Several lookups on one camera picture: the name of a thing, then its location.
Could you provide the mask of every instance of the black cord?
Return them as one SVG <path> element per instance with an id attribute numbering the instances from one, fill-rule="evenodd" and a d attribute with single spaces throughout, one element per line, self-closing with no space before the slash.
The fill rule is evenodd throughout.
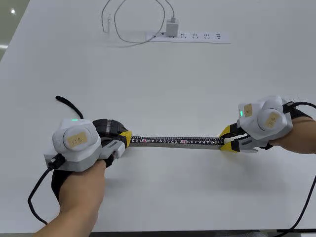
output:
<path id="1" fill-rule="evenodd" d="M 32 214 L 36 217 L 36 219 L 38 219 L 39 221 L 43 222 L 45 225 L 47 225 L 47 221 L 45 221 L 44 219 L 40 218 L 40 216 L 34 210 L 34 207 L 33 207 L 33 204 L 32 204 L 32 197 L 35 194 L 35 192 L 37 191 L 37 189 L 39 188 L 40 184 L 42 183 L 42 181 L 44 180 L 46 175 L 51 170 L 52 170 L 51 168 L 47 168 L 47 170 L 44 172 L 44 174 L 41 175 L 41 177 L 39 178 L 38 182 L 35 184 L 33 190 L 31 191 L 31 194 L 29 195 L 29 198 L 28 198 L 28 204 L 29 204 L 29 207 L 30 207 L 30 210 L 31 210 Z"/>
<path id="2" fill-rule="evenodd" d="M 279 234 L 279 235 L 276 235 L 276 236 L 273 236 L 273 237 L 281 237 L 281 236 L 284 236 L 284 235 L 288 234 L 289 232 L 293 231 L 293 230 L 297 227 L 297 225 L 300 223 L 300 221 L 301 221 L 301 219 L 302 219 L 302 217 L 303 217 L 303 215 L 304 215 L 304 213 L 305 213 L 305 211 L 306 211 L 306 208 L 307 208 L 307 206 L 308 206 L 308 203 L 310 202 L 310 199 L 311 199 L 311 196 L 312 196 L 312 193 L 313 193 L 315 184 L 316 184 L 316 176 L 315 176 L 315 178 L 314 178 L 313 184 L 312 184 L 312 186 L 311 186 L 311 188 L 310 188 L 310 191 L 309 191 L 309 193 L 308 193 L 308 196 L 307 196 L 307 199 L 306 199 L 306 201 L 305 201 L 305 204 L 304 204 L 304 207 L 303 207 L 303 209 L 302 209 L 302 212 L 301 212 L 300 216 L 298 217 L 297 221 L 295 222 L 295 224 L 294 224 L 290 229 L 288 229 L 287 231 L 283 232 L 282 234 Z"/>
<path id="3" fill-rule="evenodd" d="M 288 102 L 286 104 L 283 105 L 283 113 L 288 113 L 290 112 L 293 108 L 299 106 L 299 105 L 307 105 L 307 106 L 311 106 L 313 108 L 316 109 L 316 105 L 309 103 L 309 102 Z"/>
<path id="4" fill-rule="evenodd" d="M 45 225 L 47 225 L 47 221 L 45 221 L 44 219 L 40 218 L 40 216 L 36 213 L 36 211 L 34 210 L 33 204 L 32 204 L 32 197 L 34 196 L 35 192 L 37 191 L 37 189 L 39 188 L 40 184 L 42 183 L 42 181 L 44 180 L 44 178 L 46 177 L 46 175 L 52 171 L 53 169 L 58 169 L 63 163 L 65 163 L 65 158 L 62 154 L 58 153 L 52 160 L 51 162 L 48 163 L 48 168 L 47 170 L 41 175 L 41 177 L 39 178 L 39 180 L 37 181 L 37 183 L 35 184 L 33 190 L 31 191 L 29 198 L 28 198 L 28 204 L 30 207 L 30 210 L 32 212 L 32 214 L 36 217 L 36 219 L 38 219 L 39 221 L 41 221 L 42 223 L 44 223 Z"/>
<path id="5" fill-rule="evenodd" d="M 83 119 L 83 115 L 82 113 L 80 112 L 79 109 L 76 108 L 76 106 L 74 106 L 73 103 L 71 103 L 69 100 L 67 100 L 66 98 L 64 97 L 61 97 L 59 95 L 57 95 L 55 97 L 56 100 L 60 101 L 61 103 L 65 104 L 65 105 L 68 105 L 70 108 L 72 108 L 80 117 L 80 119 Z"/>
<path id="6" fill-rule="evenodd" d="M 289 106 L 290 107 L 296 107 L 296 106 L 299 106 L 299 105 L 308 105 L 308 106 L 311 106 L 311 107 L 316 109 L 316 105 L 314 105 L 312 103 L 309 103 L 309 102 L 294 102 L 293 104 L 290 104 Z"/>

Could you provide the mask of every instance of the power strip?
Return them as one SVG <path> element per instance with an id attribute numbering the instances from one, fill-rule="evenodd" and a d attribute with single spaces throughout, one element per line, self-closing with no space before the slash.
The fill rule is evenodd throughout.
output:
<path id="1" fill-rule="evenodd" d="M 155 33 L 147 32 L 146 40 Z M 178 37 L 167 37 L 165 32 L 160 32 L 152 42 L 189 42 L 189 43 L 230 43 L 229 36 L 221 32 L 179 32 Z"/>

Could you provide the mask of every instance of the paper label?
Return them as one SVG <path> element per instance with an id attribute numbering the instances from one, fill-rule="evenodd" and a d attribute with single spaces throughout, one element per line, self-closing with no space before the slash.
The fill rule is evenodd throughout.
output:
<path id="1" fill-rule="evenodd" d="M 275 112 L 270 113 L 268 119 L 265 122 L 265 126 L 269 127 L 269 128 L 273 128 L 279 117 L 280 117 L 280 115 L 275 113 Z"/>
<path id="2" fill-rule="evenodd" d="M 67 141 L 69 143 L 69 146 L 71 148 L 76 147 L 78 145 L 84 144 L 87 142 L 87 137 L 85 135 L 85 132 L 81 132 L 77 135 L 71 136 L 67 138 Z"/>
<path id="3" fill-rule="evenodd" d="M 243 107 L 243 113 L 245 114 L 245 117 L 252 116 L 252 105 L 251 104 L 245 105 Z"/>

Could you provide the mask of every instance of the wrist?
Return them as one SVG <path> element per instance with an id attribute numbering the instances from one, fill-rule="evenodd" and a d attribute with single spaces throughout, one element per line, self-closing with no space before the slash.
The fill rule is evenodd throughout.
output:
<path id="1" fill-rule="evenodd" d="M 78 205 L 68 209 L 61 208 L 60 215 L 67 216 L 78 222 L 90 220 L 96 221 L 98 217 L 98 208 L 91 206 Z"/>

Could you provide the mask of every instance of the white cable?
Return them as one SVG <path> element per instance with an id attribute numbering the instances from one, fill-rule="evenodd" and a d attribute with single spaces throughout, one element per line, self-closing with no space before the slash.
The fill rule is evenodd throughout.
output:
<path id="1" fill-rule="evenodd" d="M 173 6 L 170 4 L 170 2 L 168 1 L 168 0 L 165 0 L 167 3 L 168 3 L 168 5 L 171 7 L 171 10 L 172 10 L 172 18 L 174 18 L 175 17 L 175 15 L 174 15 L 174 9 L 173 9 Z"/>
<path id="2" fill-rule="evenodd" d="M 124 42 L 127 42 L 127 43 L 133 43 L 134 45 L 140 45 L 140 44 L 144 44 L 144 43 L 147 43 L 149 41 L 151 41 L 154 37 L 156 37 L 156 35 L 158 35 L 160 33 L 160 31 L 162 30 L 163 28 L 163 24 L 164 24 L 164 21 L 165 21 L 165 9 L 163 7 L 163 5 L 158 1 L 158 0 L 155 0 L 162 8 L 163 10 L 163 20 L 162 20 L 162 23 L 161 23 L 161 26 L 159 28 L 159 30 L 148 40 L 146 41 L 143 41 L 143 42 L 134 42 L 134 41 L 129 41 L 129 40 L 125 40 L 121 37 L 121 35 L 119 34 L 118 32 L 118 27 L 117 27 L 117 22 L 116 22 L 116 15 L 117 15 L 117 12 L 119 11 L 120 7 L 126 2 L 126 0 L 124 0 L 117 8 L 117 10 L 115 11 L 115 14 L 114 14 L 114 26 L 115 26 L 115 31 L 119 37 L 120 40 L 124 41 Z"/>
<path id="3" fill-rule="evenodd" d="M 103 30 L 104 33 L 107 33 L 107 32 L 109 32 L 109 30 L 110 30 L 110 27 L 109 27 L 109 20 L 110 20 L 110 19 L 108 19 L 108 31 L 105 31 L 105 30 L 104 30 L 104 25 L 103 25 L 103 14 L 104 14 L 104 10 L 105 10 L 105 8 L 107 7 L 107 5 L 109 4 L 110 1 L 111 1 L 111 0 L 108 0 L 108 1 L 107 1 L 107 3 L 104 5 L 104 7 L 103 7 L 103 9 L 102 9 L 102 12 L 101 12 L 101 24 L 102 24 L 102 30 Z"/>

